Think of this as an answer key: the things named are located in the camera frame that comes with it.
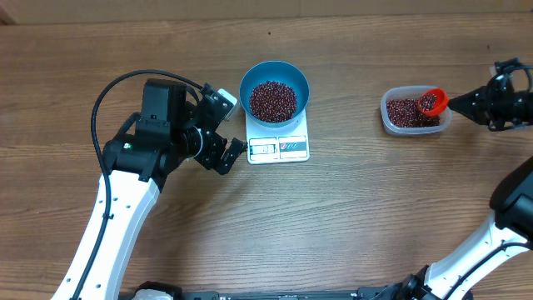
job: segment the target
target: wood grain surface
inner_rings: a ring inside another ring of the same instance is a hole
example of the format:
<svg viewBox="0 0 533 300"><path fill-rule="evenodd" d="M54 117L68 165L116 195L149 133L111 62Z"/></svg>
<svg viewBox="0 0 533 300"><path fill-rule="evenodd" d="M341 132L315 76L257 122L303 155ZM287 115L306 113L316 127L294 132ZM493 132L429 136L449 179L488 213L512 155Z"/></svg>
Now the wood grain surface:
<svg viewBox="0 0 533 300"><path fill-rule="evenodd" d="M5 8L0 3L0 26L7 24L14 24L15 22L11 16L5 11Z"/></svg>
<svg viewBox="0 0 533 300"><path fill-rule="evenodd" d="M381 96L417 84L452 97L478 88L496 60L533 63L532 28L529 13L0 27L0 298L48 299L62 281L96 197L89 117L111 80L159 68L238 95L244 73L272 59L311 84L311 160L242 157L223 177L179 167L122 290L146 280L226 293L402 280L479 227L496 185L532 155L533 131L492 133L454 114L442 134L392 137ZM102 144L140 109L146 79L104 100ZM245 138L242 110L220 134ZM476 299L531 299L531 266L529 253L513 258Z"/></svg>
<svg viewBox="0 0 533 300"><path fill-rule="evenodd" d="M526 13L531 0L0 0L8 24Z"/></svg>

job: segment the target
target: red scoop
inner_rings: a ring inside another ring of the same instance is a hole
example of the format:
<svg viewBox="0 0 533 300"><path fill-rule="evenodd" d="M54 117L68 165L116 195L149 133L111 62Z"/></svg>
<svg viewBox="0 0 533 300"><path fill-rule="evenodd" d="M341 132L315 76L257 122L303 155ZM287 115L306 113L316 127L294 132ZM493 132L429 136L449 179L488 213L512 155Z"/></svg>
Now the red scoop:
<svg viewBox="0 0 533 300"><path fill-rule="evenodd" d="M436 96L435 106L431 110L424 110L424 108L422 108L422 105L421 105L422 98L427 94L433 94ZM416 102L416 105L418 109L420 109L420 111L424 113L426 116L435 117L435 116L440 115L442 112L444 112L444 110L448 107L449 101L450 99L448 98L448 96L446 96L446 93L444 92L444 90L437 87L437 88L432 88L431 90L425 92L424 95L422 95L422 97L418 99L418 101Z"/></svg>

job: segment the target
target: black cable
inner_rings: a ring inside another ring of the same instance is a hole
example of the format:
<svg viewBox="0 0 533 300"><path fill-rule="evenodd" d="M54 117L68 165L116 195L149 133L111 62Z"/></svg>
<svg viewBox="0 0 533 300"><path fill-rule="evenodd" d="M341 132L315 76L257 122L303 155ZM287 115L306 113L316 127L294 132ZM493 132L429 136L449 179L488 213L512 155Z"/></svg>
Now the black cable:
<svg viewBox="0 0 533 300"><path fill-rule="evenodd" d="M382 289L381 292L379 292L377 295L372 297L370 300L379 300L383 298L384 296L390 297L391 295L394 295L393 293L391 293L391 290L396 290L395 293L397 293L397 290L399 290L400 288L401 288L401 282L392 284Z"/></svg>
<svg viewBox="0 0 533 300"><path fill-rule="evenodd" d="M499 251L505 251L509 247L524 247L524 248L531 248L531 245L526 242L508 242L506 244L502 243L498 248L494 249L492 252L490 252L487 256L485 256L483 259L481 259L472 269L468 270L468 272L465 273L459 280L457 280L456 284L453 285L451 290L442 298L442 300L448 300L451 295L456 291L456 289L463 284L463 282L472 275L473 272L475 272L479 267L481 267L483 264L488 262L491 258L493 258L496 254L498 254Z"/></svg>
<svg viewBox="0 0 533 300"><path fill-rule="evenodd" d="M102 169L103 181L106 186L106 207L104 209L104 214L102 216L102 225L100 226L100 232L98 232L97 241L94 243L94 248L92 249L91 256L89 256L87 265L85 266L85 269L83 270L82 276L80 277L80 281L77 283L76 290L74 291L74 295L72 295L71 300L78 300L79 295L82 292L83 284L85 284L85 281L87 280L87 276L89 275L89 272L91 271L92 264L94 263L94 259L96 258L98 249L100 248L100 244L102 243L103 234L105 233L106 227L107 227L107 220L109 218L109 212L111 211L111 183L109 182L109 173L107 172L106 165L103 161L102 150L100 149L100 144L98 143L98 139L97 139L98 107L100 106L100 103L102 102L104 96L106 96L107 92L109 92L109 90L111 90L117 83L121 82L124 79L130 78L136 75L141 75L141 74L156 74L156 75L167 76L170 78L183 81L184 83L190 84L195 88L198 88L198 89L203 88L198 83L195 83L189 79L178 76L176 74L172 74L170 72L159 71L159 70L138 70L138 71L126 73L118 77L117 79L113 80L111 83L109 83L106 86L106 88L103 89L103 91L100 93L100 96L98 96L97 101L94 103L94 107L92 108L91 136L92 136L92 144L94 145L94 149L97 152L98 163L100 163L100 168Z"/></svg>
<svg viewBox="0 0 533 300"><path fill-rule="evenodd" d="M117 134L126 134L128 130L132 127L135 121L141 116L141 113L134 112L129 116L124 124L118 129Z"/></svg>
<svg viewBox="0 0 533 300"><path fill-rule="evenodd" d="M200 104L200 99L198 98L198 95L196 92L194 92L194 89L192 87L186 86L187 92L194 98L194 101L197 102L197 105Z"/></svg>
<svg viewBox="0 0 533 300"><path fill-rule="evenodd" d="M531 69L533 69L533 65L523 65L523 66L513 68L513 70L531 70Z"/></svg>
<svg viewBox="0 0 533 300"><path fill-rule="evenodd" d="M531 80L531 74L530 74L530 70L529 69L525 69L524 70L526 72L526 76L527 76L527 92L531 92L531 86L533 86L533 80Z"/></svg>

